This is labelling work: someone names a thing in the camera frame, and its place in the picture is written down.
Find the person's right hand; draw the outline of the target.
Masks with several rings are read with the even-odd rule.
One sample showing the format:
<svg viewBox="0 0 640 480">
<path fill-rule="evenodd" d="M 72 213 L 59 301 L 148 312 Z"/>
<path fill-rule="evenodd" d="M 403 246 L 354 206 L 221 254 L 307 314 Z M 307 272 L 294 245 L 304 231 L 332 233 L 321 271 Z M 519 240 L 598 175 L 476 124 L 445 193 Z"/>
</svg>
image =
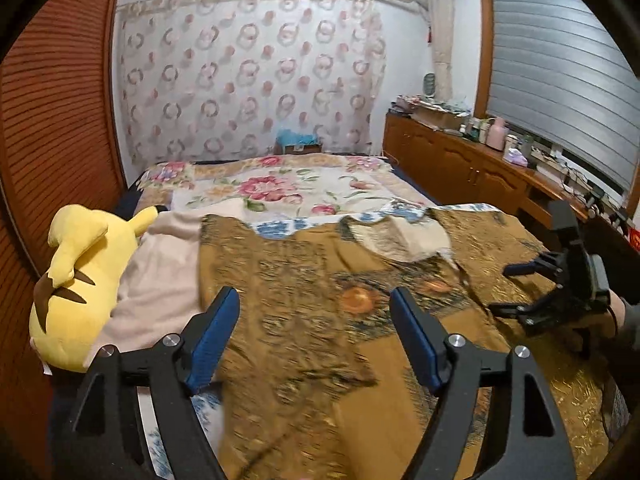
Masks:
<svg viewBox="0 0 640 480">
<path fill-rule="evenodd" d="M 623 330 L 626 318 L 626 302 L 620 298 L 616 292 L 610 291 L 611 303 L 610 308 L 612 317 L 615 318 L 616 330 L 620 333 Z"/>
</svg>

